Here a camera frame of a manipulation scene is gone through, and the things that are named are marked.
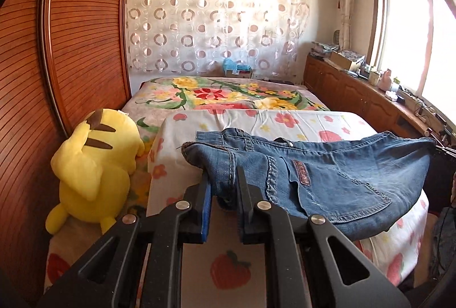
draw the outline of denim jeans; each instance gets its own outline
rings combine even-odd
[[[388,230],[418,201],[432,138],[378,133],[359,141],[269,141],[236,128],[197,132],[182,154],[207,172],[211,192],[226,209],[236,205],[236,166],[264,199],[289,214],[325,216],[351,240]]]

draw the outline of silver screw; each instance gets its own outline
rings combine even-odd
[[[176,203],[176,208],[178,208],[179,210],[188,209],[188,208],[190,208],[190,203],[188,201],[185,201],[185,200],[178,201]]]
[[[134,214],[126,214],[122,217],[122,222],[126,225],[132,225],[136,222],[136,216]]]
[[[269,210],[271,209],[271,203],[269,201],[258,201],[257,208],[261,210]]]
[[[322,225],[323,223],[326,222],[325,217],[322,215],[315,214],[311,216],[311,221],[312,223],[315,223],[316,225]]]

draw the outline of stuffed animal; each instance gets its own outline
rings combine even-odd
[[[55,234],[69,215],[100,223],[105,233],[127,199],[135,157],[144,152],[135,122],[127,114],[99,109],[80,123],[51,159],[60,179],[60,204],[46,219]]]

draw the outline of wooden wardrobe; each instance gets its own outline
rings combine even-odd
[[[50,159],[89,112],[130,98],[123,0],[5,0],[0,8],[0,268],[43,293],[58,203]]]

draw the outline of window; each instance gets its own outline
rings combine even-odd
[[[456,19],[444,0],[376,0],[368,59],[456,123]]]

